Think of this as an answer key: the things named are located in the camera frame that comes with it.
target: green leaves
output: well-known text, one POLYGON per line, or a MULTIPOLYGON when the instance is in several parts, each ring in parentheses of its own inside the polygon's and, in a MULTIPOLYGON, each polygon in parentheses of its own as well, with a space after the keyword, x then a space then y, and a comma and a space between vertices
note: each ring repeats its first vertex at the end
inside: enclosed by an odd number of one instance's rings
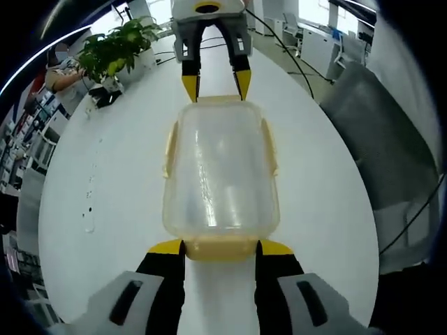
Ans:
POLYGON ((134 69, 135 56, 159 39, 156 31, 161 28, 157 24, 141 25, 147 17, 130 20, 122 27, 111 29, 108 35, 98 33, 85 39, 79 62, 92 80, 101 83, 103 78, 114 76, 124 67, 129 73, 134 69))

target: white table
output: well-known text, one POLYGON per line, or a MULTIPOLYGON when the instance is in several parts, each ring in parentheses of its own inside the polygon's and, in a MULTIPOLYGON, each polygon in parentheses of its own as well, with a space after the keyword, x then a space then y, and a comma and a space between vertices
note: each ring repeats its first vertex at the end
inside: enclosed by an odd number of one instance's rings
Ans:
MULTIPOLYGON (((154 51, 170 51, 172 42, 165 38, 154 51)), ((224 47, 203 50, 202 64, 201 96, 237 93, 224 47)), ((302 87, 256 50, 250 64, 247 100, 263 108, 278 149, 281 223, 271 239, 290 246, 303 269, 344 295, 352 315, 368 325, 379 257, 357 167, 302 87)), ((161 168, 170 129, 189 103, 180 76, 175 61, 162 64, 90 117, 85 98, 56 147, 41 200, 39 251, 50 301, 65 322, 84 313, 88 298, 114 277, 134 271, 150 246, 173 238, 161 222, 161 168)), ((253 258, 187 260, 178 334, 257 334, 254 289, 253 258)))

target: white cabinet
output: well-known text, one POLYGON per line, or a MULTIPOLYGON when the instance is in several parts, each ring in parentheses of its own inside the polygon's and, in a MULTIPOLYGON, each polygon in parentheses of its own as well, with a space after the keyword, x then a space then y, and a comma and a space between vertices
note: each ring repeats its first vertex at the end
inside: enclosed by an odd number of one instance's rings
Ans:
POLYGON ((338 42, 328 33, 308 28, 303 31, 301 60, 329 80, 335 80, 342 68, 334 64, 339 52, 338 42))

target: potted plant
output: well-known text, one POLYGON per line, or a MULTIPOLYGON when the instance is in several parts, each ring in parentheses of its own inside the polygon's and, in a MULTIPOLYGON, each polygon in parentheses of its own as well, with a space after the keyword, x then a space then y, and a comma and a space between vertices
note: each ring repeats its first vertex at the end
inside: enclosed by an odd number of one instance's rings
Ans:
POLYGON ((130 20, 124 26, 114 28, 112 34, 117 34, 119 38, 126 40, 133 54, 138 55, 143 66, 150 69, 156 64, 154 51, 151 48, 152 42, 159 39, 156 32, 160 31, 161 28, 157 24, 143 26, 141 21, 146 17, 148 16, 130 20))
POLYGON ((85 39, 79 62, 92 80, 102 84, 108 77, 117 76, 127 85, 142 76, 143 63, 155 64, 151 46, 152 41, 158 39, 155 31, 160 27, 156 24, 141 25, 144 18, 114 28, 108 35, 100 33, 85 39))
POLYGON ((116 41, 99 33, 85 39, 84 49, 79 53, 79 63, 85 69, 88 77, 102 84, 108 91, 116 91, 118 87, 115 74, 110 71, 110 64, 116 61, 116 41))

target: person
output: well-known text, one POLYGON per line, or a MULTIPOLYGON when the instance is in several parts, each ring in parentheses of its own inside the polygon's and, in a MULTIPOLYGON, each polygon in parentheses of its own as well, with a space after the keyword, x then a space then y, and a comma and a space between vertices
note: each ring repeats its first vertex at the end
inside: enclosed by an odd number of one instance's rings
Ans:
POLYGON ((58 43, 47 51, 45 86, 56 95, 65 111, 72 115, 84 97, 77 84, 83 81, 85 71, 79 62, 68 56, 68 46, 58 43))

